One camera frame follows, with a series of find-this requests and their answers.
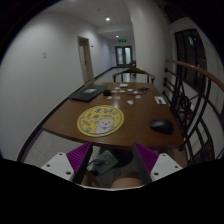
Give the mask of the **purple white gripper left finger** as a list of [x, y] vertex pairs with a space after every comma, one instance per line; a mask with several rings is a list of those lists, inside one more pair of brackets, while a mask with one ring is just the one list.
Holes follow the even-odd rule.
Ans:
[[93, 152], [91, 142], [81, 145], [69, 153], [59, 152], [42, 169], [70, 182], [80, 184], [86, 173]]

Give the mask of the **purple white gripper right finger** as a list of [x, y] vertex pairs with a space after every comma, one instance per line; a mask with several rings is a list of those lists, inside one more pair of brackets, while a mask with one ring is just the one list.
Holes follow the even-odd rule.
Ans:
[[150, 184], [182, 169], [168, 154], [158, 154], [135, 143], [132, 153], [143, 185]]

